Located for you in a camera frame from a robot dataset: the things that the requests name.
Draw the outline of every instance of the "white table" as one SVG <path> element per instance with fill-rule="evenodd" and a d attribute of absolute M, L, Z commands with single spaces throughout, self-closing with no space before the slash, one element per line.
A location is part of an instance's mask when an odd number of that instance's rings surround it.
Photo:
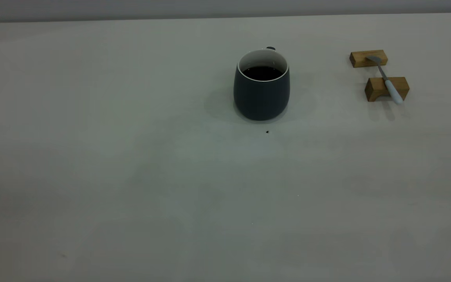
<path fill-rule="evenodd" d="M 253 123 L 266 46 L 292 92 Z M 451 282 L 451 14 L 0 24 L 0 281 Z"/>

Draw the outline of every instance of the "coffee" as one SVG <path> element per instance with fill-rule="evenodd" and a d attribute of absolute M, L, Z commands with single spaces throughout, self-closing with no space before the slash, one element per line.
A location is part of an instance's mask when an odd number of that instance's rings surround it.
<path fill-rule="evenodd" d="M 243 74 L 251 79 L 261 81 L 273 80 L 283 75 L 281 71 L 272 67 L 253 67 L 243 71 Z"/>

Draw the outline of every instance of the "mug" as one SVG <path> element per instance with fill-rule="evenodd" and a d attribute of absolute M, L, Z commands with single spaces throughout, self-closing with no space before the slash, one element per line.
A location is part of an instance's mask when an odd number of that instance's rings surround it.
<path fill-rule="evenodd" d="M 258 69 L 257 77 L 248 77 L 256 67 L 267 67 L 265 70 L 279 73 L 279 77 L 274 78 L 273 73 L 262 76 Z M 290 68 L 285 57 L 275 48 L 255 50 L 240 59 L 234 78 L 234 102 L 245 117 L 253 120 L 275 118 L 285 110 L 289 98 Z"/>

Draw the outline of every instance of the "spoon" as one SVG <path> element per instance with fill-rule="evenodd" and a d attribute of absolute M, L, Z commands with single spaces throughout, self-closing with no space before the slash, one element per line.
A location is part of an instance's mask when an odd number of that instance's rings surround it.
<path fill-rule="evenodd" d="M 389 78 L 387 78 L 387 76 L 385 75 L 384 71 L 381 68 L 382 59 L 380 59 L 379 57 L 376 57 L 376 56 L 366 56 L 366 58 L 371 61 L 374 61 L 377 64 L 377 66 L 379 67 L 379 71 L 381 71 L 381 75 L 382 75 L 382 78 L 384 79 L 385 86 L 387 87 L 387 90 L 389 91 L 389 94 L 391 95 L 392 100 L 398 105 L 403 103 L 403 98 L 401 98 L 401 96 L 399 96 L 398 91 L 396 90 L 396 88 L 394 88 L 394 85 L 392 85 L 392 82 L 389 80 Z"/>

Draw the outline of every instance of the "white spoon handle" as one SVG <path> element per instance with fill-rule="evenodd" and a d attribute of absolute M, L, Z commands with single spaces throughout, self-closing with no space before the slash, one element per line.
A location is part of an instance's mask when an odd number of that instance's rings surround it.
<path fill-rule="evenodd" d="M 392 82 L 388 79 L 384 83 L 385 83 L 385 86 L 387 87 L 387 90 L 389 91 L 389 94 L 391 95 L 392 100 L 398 105 L 402 104 L 403 98 L 401 98 L 401 96 L 399 96 L 399 93 L 396 90 L 396 88 L 394 88 L 394 85 L 392 85 Z"/>

